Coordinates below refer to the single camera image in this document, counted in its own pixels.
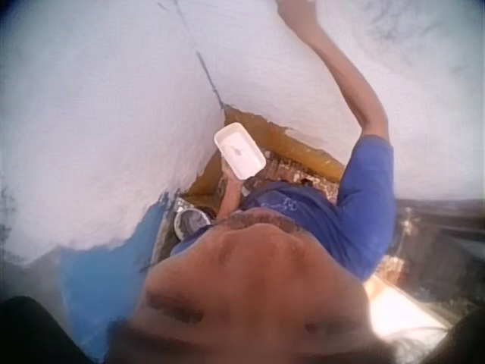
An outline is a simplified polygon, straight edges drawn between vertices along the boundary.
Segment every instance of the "person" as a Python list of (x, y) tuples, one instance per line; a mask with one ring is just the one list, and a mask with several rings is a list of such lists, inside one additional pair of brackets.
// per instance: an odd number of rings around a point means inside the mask
[(148, 274), (107, 362), (390, 362), (362, 282), (393, 234), (393, 148), (383, 106), (319, 27), (315, 4), (279, 0), (287, 26), (325, 63), (361, 126), (336, 206), (277, 182), (240, 203), (224, 166), (217, 221)]

